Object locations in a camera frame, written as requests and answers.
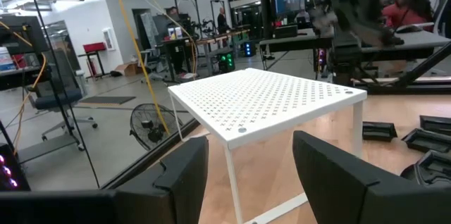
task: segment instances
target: wooden floor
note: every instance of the wooden floor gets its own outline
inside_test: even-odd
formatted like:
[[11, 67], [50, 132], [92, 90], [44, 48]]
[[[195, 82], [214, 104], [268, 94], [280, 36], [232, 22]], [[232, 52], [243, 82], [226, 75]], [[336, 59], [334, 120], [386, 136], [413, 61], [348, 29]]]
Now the wooden floor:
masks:
[[[408, 149], [400, 138], [419, 127], [419, 115], [451, 116], [450, 96], [369, 96], [364, 121], [395, 124], [399, 139], [391, 143], [364, 142], [363, 159], [399, 175], [422, 153]], [[201, 132], [200, 126], [192, 134]], [[303, 192], [292, 157], [292, 132], [304, 130], [350, 151], [352, 108], [330, 113], [259, 143], [233, 151], [240, 202], [245, 221]], [[199, 223], [236, 223], [226, 156], [219, 141], [209, 139], [209, 175]], [[316, 223], [310, 205], [304, 204], [272, 223]]]

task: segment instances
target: gray floor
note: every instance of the gray floor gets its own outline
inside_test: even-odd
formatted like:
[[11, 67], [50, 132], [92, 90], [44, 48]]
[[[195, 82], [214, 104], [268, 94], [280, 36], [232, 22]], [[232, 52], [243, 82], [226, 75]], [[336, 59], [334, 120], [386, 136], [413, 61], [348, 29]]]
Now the gray floor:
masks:
[[[277, 63], [270, 71], [285, 73], [298, 77], [313, 78], [314, 73], [309, 62], [310, 51], [291, 51], [276, 53]], [[236, 60], [237, 70], [245, 68], [262, 69], [260, 57], [239, 58]], [[73, 110], [76, 116], [91, 116], [99, 127], [80, 124], [80, 130], [92, 157], [94, 168], [100, 184], [104, 184], [121, 172], [133, 161], [145, 153], [130, 131], [130, 114], [139, 104], [152, 103], [152, 96], [145, 84], [140, 82], [142, 75], [133, 77], [107, 77], [103, 80], [88, 82], [89, 97], [92, 96], [135, 96], [136, 98], [117, 107], [89, 108], [78, 104]], [[171, 100], [166, 86], [162, 82], [152, 81], [160, 105], [172, 109]], [[17, 114], [22, 102], [22, 89], [0, 92], [0, 119], [6, 125]], [[176, 108], [184, 108], [176, 102]], [[186, 123], [192, 116], [189, 113], [179, 113], [180, 119]], [[39, 144], [41, 133], [62, 120], [60, 113], [41, 112], [27, 103], [22, 121], [22, 133], [18, 144], [19, 149]], [[18, 129], [18, 119], [7, 128], [10, 137], [14, 138]], [[49, 134], [48, 138], [63, 135], [63, 130]], [[96, 184], [85, 152], [78, 151], [75, 145], [62, 148], [53, 153], [36, 158], [24, 165], [27, 179], [33, 190], [74, 190], [94, 189]]]

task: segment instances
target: white perforated table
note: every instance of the white perforated table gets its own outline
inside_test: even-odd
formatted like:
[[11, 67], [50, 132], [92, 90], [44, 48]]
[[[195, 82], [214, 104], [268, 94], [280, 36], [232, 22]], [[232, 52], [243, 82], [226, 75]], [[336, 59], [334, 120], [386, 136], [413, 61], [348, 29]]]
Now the white perforated table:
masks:
[[[174, 113], [173, 98], [223, 144], [239, 224], [243, 220], [230, 150], [354, 105], [352, 150], [358, 157], [362, 154], [364, 90], [248, 68], [172, 86], [168, 91]], [[269, 223], [305, 202], [303, 193], [247, 223]]]

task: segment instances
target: pink light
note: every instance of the pink light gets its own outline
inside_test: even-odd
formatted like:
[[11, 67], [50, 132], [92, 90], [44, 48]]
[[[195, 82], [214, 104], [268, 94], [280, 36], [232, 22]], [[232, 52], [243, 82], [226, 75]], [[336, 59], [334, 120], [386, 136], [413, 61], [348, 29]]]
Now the pink light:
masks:
[[14, 180], [10, 179], [10, 180], [9, 180], [9, 183], [10, 183], [11, 185], [13, 185], [13, 187], [17, 187], [17, 182], [15, 182]]
[[9, 168], [7, 167], [3, 167], [3, 171], [5, 172], [5, 174], [7, 174], [8, 176], [11, 176], [11, 170], [9, 170]]

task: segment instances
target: red object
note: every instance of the red object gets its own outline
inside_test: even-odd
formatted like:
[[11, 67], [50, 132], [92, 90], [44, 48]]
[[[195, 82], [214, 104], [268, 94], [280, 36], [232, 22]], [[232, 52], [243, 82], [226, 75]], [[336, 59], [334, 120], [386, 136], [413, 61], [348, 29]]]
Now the red object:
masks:
[[[388, 27], [397, 27], [411, 24], [419, 24], [419, 23], [428, 23], [432, 20], [427, 20], [422, 18], [420, 15], [415, 13], [412, 9], [407, 12], [407, 15], [404, 17], [404, 20], [401, 23], [401, 19], [406, 13], [407, 7], [398, 7], [396, 4], [392, 4], [386, 6], [382, 10], [382, 14], [388, 17], [387, 26]], [[432, 32], [433, 26], [428, 26], [424, 28], [425, 31]]]
[[85, 48], [85, 52], [89, 53], [92, 51], [104, 51], [106, 50], [105, 44], [103, 42], [94, 43], [94, 44], [84, 44], [83, 48]]

